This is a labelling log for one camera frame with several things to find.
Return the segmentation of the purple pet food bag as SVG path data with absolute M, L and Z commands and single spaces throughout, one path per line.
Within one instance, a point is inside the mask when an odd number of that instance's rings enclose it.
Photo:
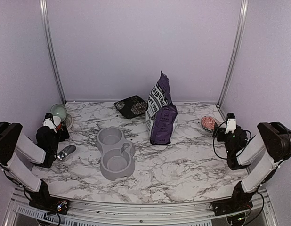
M 170 94 L 167 75 L 161 73 L 148 97 L 145 122 L 152 145 L 167 145 L 178 123 L 178 111 Z

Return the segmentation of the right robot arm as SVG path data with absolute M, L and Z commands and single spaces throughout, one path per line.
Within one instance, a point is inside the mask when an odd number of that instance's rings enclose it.
M 252 135 L 240 126 L 225 122 L 225 126 L 215 125 L 213 141 L 224 143 L 227 162 L 231 170 L 249 167 L 258 159 L 255 168 L 238 182 L 228 199 L 228 207 L 238 211 L 267 182 L 280 165 L 291 157 L 291 130 L 280 122 L 261 122 L 258 133 Z

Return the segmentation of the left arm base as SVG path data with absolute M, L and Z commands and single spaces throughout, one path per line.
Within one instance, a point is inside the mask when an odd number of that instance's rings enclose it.
M 29 201 L 29 206 L 37 208 L 37 209 L 41 209 L 41 210 L 46 210 L 48 212 L 54 212 L 54 213 L 66 215 L 70 207 L 70 201 L 62 200 L 58 198 L 53 198 L 52 201 L 31 200 Z

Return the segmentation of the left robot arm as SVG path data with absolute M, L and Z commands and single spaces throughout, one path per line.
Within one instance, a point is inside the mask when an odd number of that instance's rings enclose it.
M 60 136 L 60 130 L 42 126 L 37 130 L 37 143 L 34 143 L 25 135 L 20 123 L 0 122 L 0 166 L 11 173 L 29 192 L 31 199 L 45 210 L 54 206 L 48 185 L 34 175 L 17 154 L 33 165 L 49 169 L 57 159 Z

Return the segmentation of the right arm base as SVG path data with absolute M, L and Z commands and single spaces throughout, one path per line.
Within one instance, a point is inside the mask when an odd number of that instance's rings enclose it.
M 253 204 L 251 201 L 246 203 L 235 203 L 231 202 L 229 199 L 213 201 L 209 206 L 210 210 L 214 212 L 215 216 L 250 210 L 252 207 Z

